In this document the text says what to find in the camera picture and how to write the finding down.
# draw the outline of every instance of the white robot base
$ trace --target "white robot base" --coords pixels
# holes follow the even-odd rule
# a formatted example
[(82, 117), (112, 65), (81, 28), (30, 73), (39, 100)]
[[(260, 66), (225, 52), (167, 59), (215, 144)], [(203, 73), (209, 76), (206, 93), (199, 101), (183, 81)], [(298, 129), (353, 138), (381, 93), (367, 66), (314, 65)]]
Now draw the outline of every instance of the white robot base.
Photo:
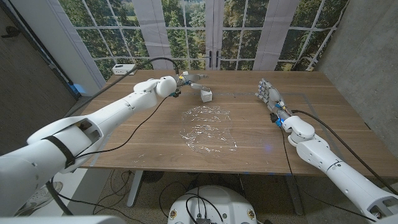
[(217, 185), (195, 188), (179, 197), (170, 209), (167, 223), (193, 223), (187, 209), (198, 224), (257, 223), (253, 206), (244, 197), (231, 189)]

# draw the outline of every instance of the table leg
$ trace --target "table leg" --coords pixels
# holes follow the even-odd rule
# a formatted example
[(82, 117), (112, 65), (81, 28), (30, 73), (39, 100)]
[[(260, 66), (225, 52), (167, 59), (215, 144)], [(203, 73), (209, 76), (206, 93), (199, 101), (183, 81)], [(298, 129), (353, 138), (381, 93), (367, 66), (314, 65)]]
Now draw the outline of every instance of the table leg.
[(144, 171), (142, 170), (136, 170), (136, 172), (134, 173), (134, 178), (131, 183), (129, 198), (127, 200), (128, 207), (133, 207), (137, 200), (137, 195), (139, 191), (139, 186), (141, 185), (141, 179), (143, 173)]
[(297, 215), (303, 215), (304, 210), (299, 194), (299, 188), (297, 188), (297, 186), (295, 185), (293, 176), (285, 176), (285, 180), (290, 196), (292, 197), (294, 211)]

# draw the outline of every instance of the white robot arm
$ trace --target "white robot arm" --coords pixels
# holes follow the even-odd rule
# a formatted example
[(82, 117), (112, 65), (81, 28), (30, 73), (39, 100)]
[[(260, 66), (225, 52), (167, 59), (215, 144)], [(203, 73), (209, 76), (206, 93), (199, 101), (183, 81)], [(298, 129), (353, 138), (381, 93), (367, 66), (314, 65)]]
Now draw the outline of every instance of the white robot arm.
[(326, 174), (363, 215), (378, 223), (398, 223), (398, 196), (380, 189), (337, 157), (315, 134), (313, 126), (292, 116), (279, 92), (265, 79), (260, 81), (256, 96), (271, 110), (272, 122), (291, 133), (289, 143), (296, 147), (300, 158)]
[(63, 118), (36, 131), (28, 145), (0, 157), (0, 217), (13, 216), (18, 209), (57, 172), (80, 167), (96, 152), (104, 139), (138, 111), (157, 104), (157, 97), (180, 93), (181, 86), (192, 86), (206, 75), (166, 76), (134, 86), (134, 92), (100, 110)]

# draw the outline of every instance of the wooden table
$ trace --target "wooden table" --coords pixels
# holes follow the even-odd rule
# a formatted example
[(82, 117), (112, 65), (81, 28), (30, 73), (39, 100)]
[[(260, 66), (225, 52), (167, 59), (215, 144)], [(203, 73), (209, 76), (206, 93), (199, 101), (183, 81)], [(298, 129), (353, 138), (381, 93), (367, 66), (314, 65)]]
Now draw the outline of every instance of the wooden table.
[[(184, 172), (229, 172), (243, 174), (289, 174), (282, 134), (269, 118), (270, 111), (254, 96), (261, 78), (269, 80), (291, 110), (318, 116), (382, 177), (398, 177), (398, 161), (365, 125), (355, 110), (320, 72), (191, 71), (205, 73), (199, 83), (213, 92), (213, 101), (203, 103), (200, 92), (189, 86), (178, 98), (169, 97), (122, 148), (93, 156), (83, 167), (164, 170)], [(132, 92), (136, 83), (149, 78), (173, 75), (170, 70), (140, 70), (93, 100), (83, 114), (92, 113)], [(117, 79), (113, 76), (108, 83)], [(221, 157), (190, 149), (180, 135), (182, 113), (197, 106), (219, 106), (230, 111), (231, 136), (237, 150)], [(151, 108), (133, 115), (120, 125), (104, 149), (122, 144)], [(329, 142), (331, 150), (363, 175), (370, 175), (344, 146), (312, 118), (299, 115), (316, 133)], [(307, 164), (286, 140), (292, 171), (296, 175), (323, 175)]]

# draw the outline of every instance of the clear plastic bag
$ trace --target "clear plastic bag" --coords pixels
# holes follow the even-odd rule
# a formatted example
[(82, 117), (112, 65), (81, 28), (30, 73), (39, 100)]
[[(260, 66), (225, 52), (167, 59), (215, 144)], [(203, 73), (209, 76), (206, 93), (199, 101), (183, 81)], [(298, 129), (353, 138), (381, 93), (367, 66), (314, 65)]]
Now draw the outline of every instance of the clear plastic bag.
[(195, 152), (225, 156), (237, 148), (229, 133), (231, 128), (229, 111), (219, 106), (198, 106), (183, 113), (180, 134)]

